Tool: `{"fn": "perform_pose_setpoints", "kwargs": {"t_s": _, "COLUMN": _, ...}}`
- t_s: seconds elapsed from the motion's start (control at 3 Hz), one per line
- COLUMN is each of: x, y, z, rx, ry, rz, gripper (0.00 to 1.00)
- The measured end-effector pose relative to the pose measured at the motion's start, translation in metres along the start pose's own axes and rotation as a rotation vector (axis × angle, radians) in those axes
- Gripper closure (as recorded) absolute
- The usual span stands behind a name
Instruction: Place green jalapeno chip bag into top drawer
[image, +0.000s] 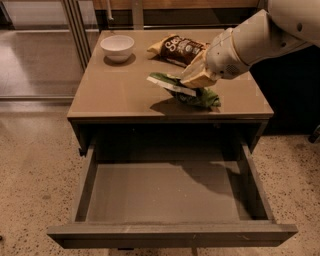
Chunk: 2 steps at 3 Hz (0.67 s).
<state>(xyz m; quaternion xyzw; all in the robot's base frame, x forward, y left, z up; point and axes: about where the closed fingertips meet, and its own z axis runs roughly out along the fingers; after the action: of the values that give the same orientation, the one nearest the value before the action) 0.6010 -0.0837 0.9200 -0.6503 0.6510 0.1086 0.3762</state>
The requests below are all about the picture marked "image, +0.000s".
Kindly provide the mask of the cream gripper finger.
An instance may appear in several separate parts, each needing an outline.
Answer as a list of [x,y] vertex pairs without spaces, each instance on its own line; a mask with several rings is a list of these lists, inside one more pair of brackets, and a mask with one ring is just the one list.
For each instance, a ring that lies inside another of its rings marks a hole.
[[215,73],[183,73],[180,83],[188,88],[204,88],[216,84],[220,76]]
[[199,53],[181,74],[182,80],[194,80],[200,77],[208,77],[205,51]]

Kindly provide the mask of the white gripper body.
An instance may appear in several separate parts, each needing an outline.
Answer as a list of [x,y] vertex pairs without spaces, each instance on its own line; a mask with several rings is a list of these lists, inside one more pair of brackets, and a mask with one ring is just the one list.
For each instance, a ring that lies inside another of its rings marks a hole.
[[213,80],[234,79],[249,70],[239,57],[231,28],[216,36],[206,51],[206,67]]

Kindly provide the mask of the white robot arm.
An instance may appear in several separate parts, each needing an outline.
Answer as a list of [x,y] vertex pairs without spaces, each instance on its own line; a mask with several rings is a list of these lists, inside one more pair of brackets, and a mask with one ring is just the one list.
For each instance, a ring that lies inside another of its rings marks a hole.
[[268,0],[267,8],[214,37],[183,71],[189,88],[233,79],[254,64],[309,46],[320,46],[320,0]]

